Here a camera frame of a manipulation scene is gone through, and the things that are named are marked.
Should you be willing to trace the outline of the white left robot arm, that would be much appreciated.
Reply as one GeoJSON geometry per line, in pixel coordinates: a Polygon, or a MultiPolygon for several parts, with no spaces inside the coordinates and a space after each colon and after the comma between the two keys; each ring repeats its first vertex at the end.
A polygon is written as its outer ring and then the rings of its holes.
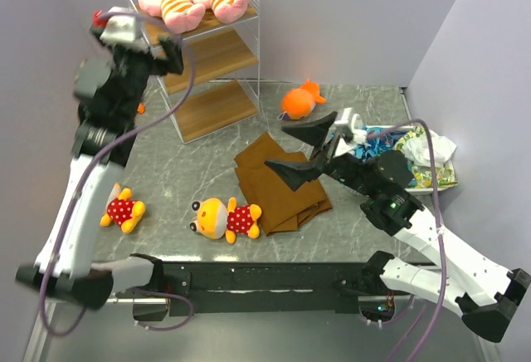
{"type": "Polygon", "coordinates": [[[164,56],[128,42],[104,42],[111,58],[90,58],[76,72],[73,94],[80,124],[66,191],[46,244],[32,264],[21,265],[16,273],[17,283],[36,291],[42,306],[53,299],[97,311],[116,293],[136,290],[154,297],[166,289],[163,262],[156,257],[134,254],[99,265],[92,262],[99,219],[137,134],[167,118],[135,124],[149,78],[195,68],[180,36],[158,40],[164,56]]]}

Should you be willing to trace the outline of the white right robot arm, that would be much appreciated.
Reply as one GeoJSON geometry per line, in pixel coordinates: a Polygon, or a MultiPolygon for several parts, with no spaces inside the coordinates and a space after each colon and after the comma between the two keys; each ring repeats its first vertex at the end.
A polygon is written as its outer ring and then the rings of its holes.
{"type": "Polygon", "coordinates": [[[313,150],[303,163],[273,163],[292,190],[324,174],[366,197],[361,204],[368,221],[437,266],[414,266],[387,252],[375,252],[352,287],[375,295],[403,291],[454,312],[479,337],[499,343],[526,291],[530,275],[508,269],[464,242],[446,228],[439,213],[429,210],[409,191],[414,179],[403,152],[387,148],[370,157],[359,149],[385,139],[369,129],[350,109],[315,121],[282,126],[282,131],[313,150]]]}

